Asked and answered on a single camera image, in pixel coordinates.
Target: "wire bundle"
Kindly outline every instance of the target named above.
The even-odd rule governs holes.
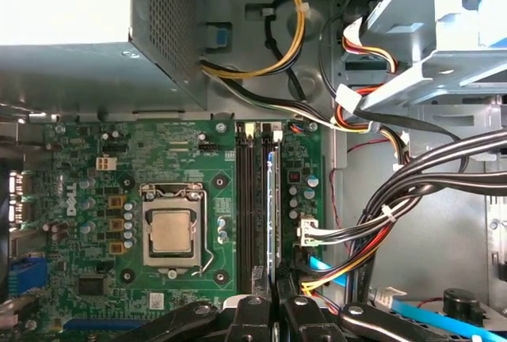
[[[295,35],[292,39],[291,46],[289,47],[287,53],[278,62],[274,63],[272,66],[268,66],[259,70],[236,71],[226,69],[222,66],[218,66],[207,61],[202,61],[203,69],[209,74],[215,75],[216,77],[229,79],[253,78],[262,75],[277,74],[281,71],[284,71],[287,66],[291,66],[291,64],[293,64],[293,61],[297,59],[299,53],[301,52],[301,46],[303,44],[305,25],[305,7],[303,5],[303,0],[294,0],[294,5],[297,12]]]
[[[406,163],[371,197],[356,226],[343,230],[320,230],[313,238],[324,242],[353,241],[349,258],[336,267],[314,271],[317,279],[302,283],[305,293],[311,293],[324,283],[340,275],[361,268],[365,274],[354,287],[353,274],[347,275],[349,301],[365,301],[360,294],[368,292],[372,258],[381,242],[394,227],[397,219],[412,210],[422,196],[443,188],[488,196],[507,196],[507,172],[497,173],[425,173],[427,169],[468,158],[471,155],[496,151],[507,146],[507,131],[493,131],[483,135],[451,142]]]

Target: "chip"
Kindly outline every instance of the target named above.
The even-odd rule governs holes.
[[[90,132],[89,128],[88,127],[80,127],[78,129],[78,132],[81,136],[87,136]]]
[[[108,217],[121,217],[123,214],[122,209],[108,209],[105,211]]]
[[[56,271],[63,272],[67,269],[67,262],[60,260],[56,263]]]
[[[288,182],[291,184],[296,184],[301,181],[301,175],[299,172],[289,172],[288,173]]]
[[[108,197],[108,208],[109,209],[121,209],[125,203],[125,196],[109,196]]]
[[[121,232],[119,231],[108,231],[105,233],[105,237],[107,239],[120,239],[121,238]]]
[[[119,219],[110,219],[109,220],[109,230],[110,231],[122,231],[124,229],[124,220]]]
[[[104,276],[90,276],[78,278],[78,295],[103,296],[105,294]]]
[[[120,255],[124,253],[124,244],[121,241],[109,243],[109,253],[111,255]]]
[[[104,194],[120,194],[120,188],[116,186],[109,186],[104,188]]]

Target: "cable tie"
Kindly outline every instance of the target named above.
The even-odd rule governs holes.
[[[310,10],[310,3],[303,2],[300,5],[298,5],[295,9],[301,13],[306,13]]]
[[[356,111],[357,106],[363,97],[358,92],[350,89],[347,85],[341,83],[337,90],[334,100],[351,114]]]
[[[362,24],[363,18],[360,17],[359,19],[354,21],[351,25],[347,26],[347,28],[345,28],[345,30],[343,31],[343,37],[346,38],[348,42],[358,47],[363,46],[359,37],[359,31],[361,29]]]
[[[400,139],[408,146],[410,143],[410,135],[406,131],[402,131],[402,134],[400,135]]]
[[[381,124],[379,122],[368,123],[368,133],[378,134],[380,132]]]
[[[262,7],[261,15],[262,17],[273,16],[275,14],[275,9],[272,7]]]
[[[387,205],[382,205],[382,213],[387,216],[391,222],[396,222],[396,218],[393,216],[393,211]]]

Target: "orange wire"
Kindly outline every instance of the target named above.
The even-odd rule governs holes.
[[[362,89],[358,89],[356,92],[359,93],[359,94],[361,94],[362,96],[365,96],[365,95],[368,95],[370,93],[373,93],[379,87],[380,87],[380,85],[378,85],[378,86],[364,87]],[[368,125],[366,123],[363,123],[363,124],[348,124],[345,121],[345,119],[343,118],[343,108],[340,105],[338,105],[337,108],[336,108],[336,116],[337,116],[337,118],[338,118],[338,120],[340,122],[346,124],[350,128],[353,128],[353,129],[362,129],[362,128],[368,127]]]

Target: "power supply vent grille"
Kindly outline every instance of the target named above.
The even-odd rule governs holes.
[[[150,0],[150,41],[176,81],[190,80],[198,70],[196,6],[196,0]]]

